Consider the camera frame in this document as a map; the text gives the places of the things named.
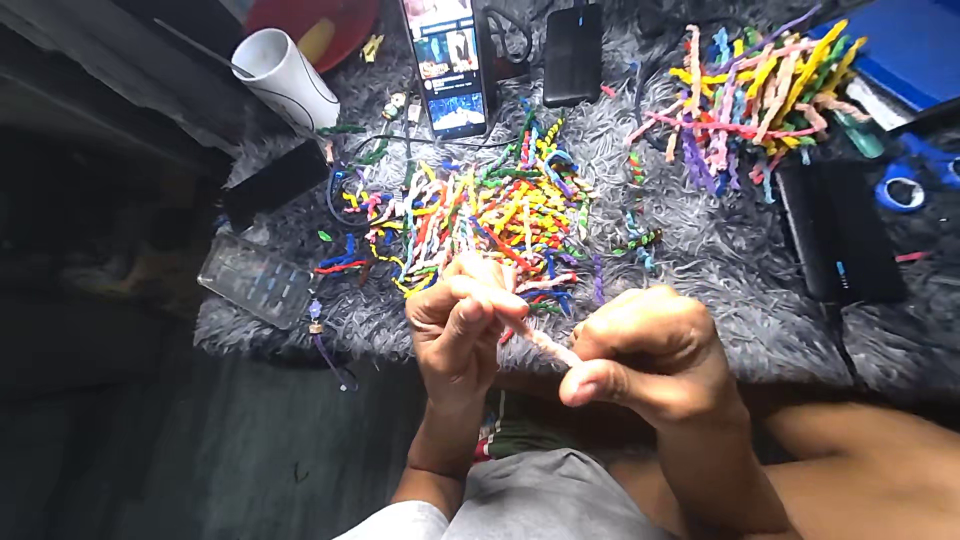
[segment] red bowl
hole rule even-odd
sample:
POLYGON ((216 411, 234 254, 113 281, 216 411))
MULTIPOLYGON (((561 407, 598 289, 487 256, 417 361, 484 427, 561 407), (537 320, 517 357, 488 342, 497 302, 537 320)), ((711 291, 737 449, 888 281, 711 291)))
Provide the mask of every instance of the red bowl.
POLYGON ((246 30, 249 35, 279 28, 296 43, 321 19, 330 19, 333 39, 313 62, 317 72, 323 73, 367 42, 379 7, 378 0, 257 0, 247 13, 246 30))

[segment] faux fur rug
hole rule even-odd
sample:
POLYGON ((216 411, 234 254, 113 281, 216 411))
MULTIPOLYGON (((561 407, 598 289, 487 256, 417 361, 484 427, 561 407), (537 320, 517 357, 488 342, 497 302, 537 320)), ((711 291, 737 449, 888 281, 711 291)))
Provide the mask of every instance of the faux fur rug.
MULTIPOLYGON (((556 2, 552 9, 570 2, 556 2)), ((654 251, 656 272, 647 272, 629 255, 617 257, 612 249, 624 237, 622 205, 633 199, 628 193, 627 152, 623 137, 637 126, 633 112, 637 66, 658 55, 663 43, 643 39, 637 28, 641 7, 635 2, 602 2, 606 33, 603 60, 604 82, 616 96, 602 96, 594 105, 567 111, 560 141, 586 170, 586 177, 602 193, 589 217, 589 255, 603 261, 606 299, 631 287, 665 282, 685 295, 706 304, 716 318, 735 373, 750 381, 821 381, 850 383, 847 370, 828 338, 820 306, 804 295, 803 281, 792 253, 784 245, 783 217, 779 204, 766 205, 762 194, 749 182, 739 192, 717 199, 687 185, 679 164, 667 164, 663 156, 644 141, 636 146, 648 180, 641 190, 645 225, 663 228, 663 241, 654 251)), ((754 21, 763 32, 796 17, 809 8, 806 2, 788 4, 715 3, 698 18, 730 10, 741 19, 754 21)), ((534 69, 526 81, 502 84, 503 105, 491 141, 516 136, 522 123, 520 98, 538 104, 541 94, 540 48, 545 38, 543 11, 546 3, 510 2, 507 10, 532 20, 534 69)), ((676 6, 668 6, 676 12, 676 6)), ((379 133, 379 113, 393 92, 402 91, 413 77, 413 60, 403 37, 396 2, 383 3, 381 20, 387 34, 374 64, 357 60, 326 79, 343 103, 342 121, 368 127, 379 133)), ((706 25, 712 35, 718 25, 706 25)), ((739 32, 736 24, 728 30, 739 32)), ((668 65, 675 65, 674 54, 668 65)), ((645 109, 670 99, 675 89, 660 75, 646 88, 645 109)), ((549 125, 558 110, 538 109, 540 121, 549 125)), ((425 129, 418 136, 428 136, 425 129)), ((336 139, 336 151, 352 149, 364 136, 336 139)), ((230 183, 296 146, 298 140, 252 141, 242 151, 230 183)), ((415 159, 438 165, 441 160, 491 160, 498 149, 465 151, 455 146, 415 145, 415 159)), ((403 178, 404 146, 394 142, 389 156, 378 166, 376 181, 397 185, 403 178)), ((323 190, 300 197, 272 215, 259 216, 244 233, 282 256, 311 266, 321 258, 343 251, 344 231, 333 225, 322 202, 323 190), (333 233, 333 242, 323 242, 317 230, 333 233)), ((931 204, 909 218, 885 216, 899 253, 927 250, 932 255, 903 267, 911 300, 901 306, 853 306, 844 310, 846 343, 856 367, 875 390, 891 397, 952 395, 960 389, 960 328, 957 307, 960 288, 956 269, 958 221, 950 214, 957 206, 955 194, 933 194, 931 204)), ((329 347, 367 361, 408 358, 410 338, 403 321, 403 299, 386 278, 386 263, 374 267, 371 278, 358 288, 356 275, 327 278, 320 291, 324 305, 324 340, 329 347)), ((576 269, 582 278, 574 292, 574 316, 540 315, 535 325, 557 338, 597 308, 593 299, 592 263, 576 269)), ((279 331, 241 308, 213 295, 204 302, 197 321, 195 342, 217 355, 241 353, 284 359, 305 357, 310 352, 306 326, 279 331)), ((544 369, 549 362, 538 357, 527 343, 516 338, 503 348, 501 364, 510 368, 544 369)))

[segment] dark floor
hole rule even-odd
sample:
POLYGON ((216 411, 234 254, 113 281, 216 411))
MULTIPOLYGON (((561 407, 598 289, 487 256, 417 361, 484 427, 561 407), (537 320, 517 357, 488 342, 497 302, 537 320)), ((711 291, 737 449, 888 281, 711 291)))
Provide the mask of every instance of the dark floor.
POLYGON ((205 356, 186 327, 165 345, 151 380, 0 407, 0 538, 315 540, 392 494, 416 366, 356 362, 353 394, 327 371, 205 356))

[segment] blue scissors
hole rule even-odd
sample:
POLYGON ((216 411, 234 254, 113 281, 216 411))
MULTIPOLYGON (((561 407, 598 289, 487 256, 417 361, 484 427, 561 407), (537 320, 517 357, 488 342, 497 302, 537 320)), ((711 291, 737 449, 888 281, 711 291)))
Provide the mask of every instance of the blue scissors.
POLYGON ((913 134, 901 135, 900 142, 907 147, 907 156, 897 158, 887 166, 883 180, 876 185, 875 189, 876 199, 884 207, 907 213, 924 205, 924 188, 914 180, 917 171, 910 165, 907 157, 924 159, 926 167, 940 179, 940 182, 954 189, 960 189, 960 155, 934 148, 913 134), (909 203, 900 203, 890 196, 892 184, 906 184, 912 188, 909 203))

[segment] smartphone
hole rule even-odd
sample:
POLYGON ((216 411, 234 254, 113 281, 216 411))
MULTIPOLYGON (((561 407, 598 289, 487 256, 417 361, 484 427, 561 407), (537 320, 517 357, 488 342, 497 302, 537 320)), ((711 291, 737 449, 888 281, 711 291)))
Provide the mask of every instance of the smartphone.
POLYGON ((401 0, 433 135, 487 131, 472 0, 401 0))

